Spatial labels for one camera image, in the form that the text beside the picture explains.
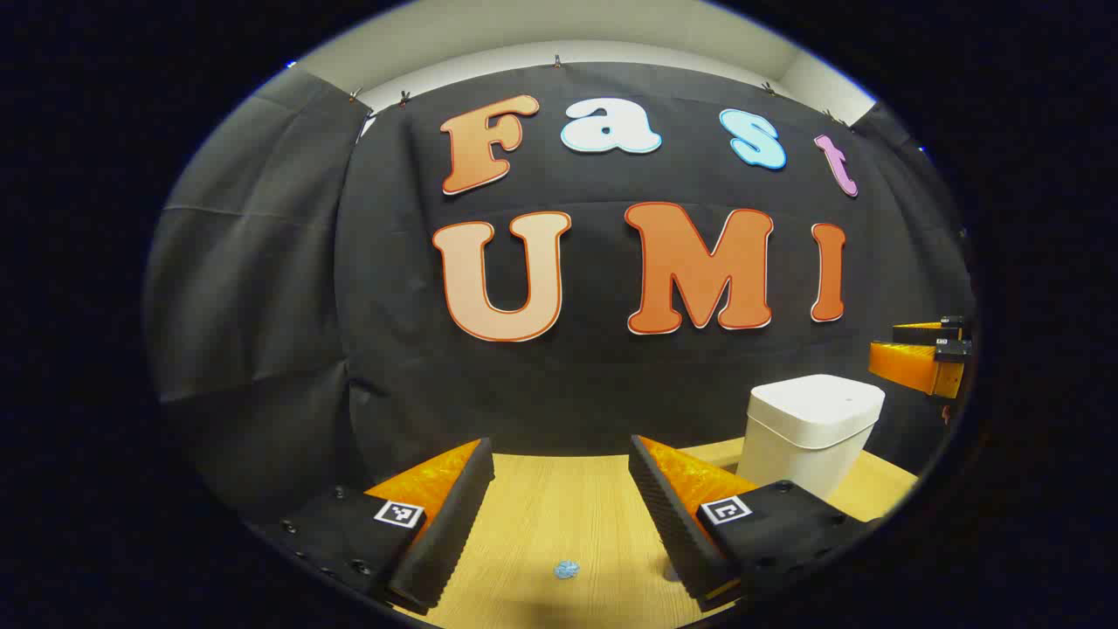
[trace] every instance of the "ceiling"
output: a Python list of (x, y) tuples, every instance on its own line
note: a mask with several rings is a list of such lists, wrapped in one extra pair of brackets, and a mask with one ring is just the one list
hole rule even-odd
[(350, 92), (462, 55), (571, 39), (673, 48), (777, 80), (800, 54), (783, 37), (699, 0), (417, 0), (299, 63)]

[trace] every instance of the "white container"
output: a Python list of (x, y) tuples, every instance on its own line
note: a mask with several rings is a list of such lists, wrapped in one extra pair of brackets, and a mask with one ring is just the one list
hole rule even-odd
[(827, 499), (881, 416), (880, 389), (828, 375), (754, 388), (738, 476), (764, 487), (790, 480)]

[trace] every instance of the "black bracket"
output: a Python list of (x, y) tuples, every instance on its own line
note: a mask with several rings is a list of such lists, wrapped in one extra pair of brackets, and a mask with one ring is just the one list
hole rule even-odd
[(892, 343), (902, 345), (937, 345), (940, 341), (967, 341), (970, 324), (966, 317), (940, 317), (938, 328), (908, 328), (893, 326)]
[(811, 574), (877, 522), (852, 518), (790, 480), (707, 503), (698, 516), (740, 568), (746, 604)]
[(320, 576), (385, 600), (397, 561), (426, 520), (421, 507), (332, 487), (286, 517), (249, 526)]
[(941, 339), (936, 342), (937, 363), (966, 363), (973, 354), (969, 341)]

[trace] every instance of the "blue letter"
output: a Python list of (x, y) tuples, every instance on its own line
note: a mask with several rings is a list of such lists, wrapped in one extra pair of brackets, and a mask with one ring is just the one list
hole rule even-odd
[(764, 117), (739, 109), (723, 109), (718, 120), (733, 133), (730, 147), (749, 165), (779, 170), (788, 162), (784, 146), (776, 141), (776, 128)]

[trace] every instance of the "table surface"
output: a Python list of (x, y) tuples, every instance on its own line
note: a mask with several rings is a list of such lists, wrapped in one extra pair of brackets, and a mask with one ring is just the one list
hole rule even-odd
[[(733, 469), (741, 439), (683, 451)], [(667, 555), (628, 473), (628, 457), (494, 455), (477, 520), (438, 607), (447, 629), (676, 628), (702, 613), (683, 585), (664, 579)], [(827, 501), (869, 521), (884, 515), (916, 477), (863, 451)], [(580, 572), (559, 580), (555, 566)]]

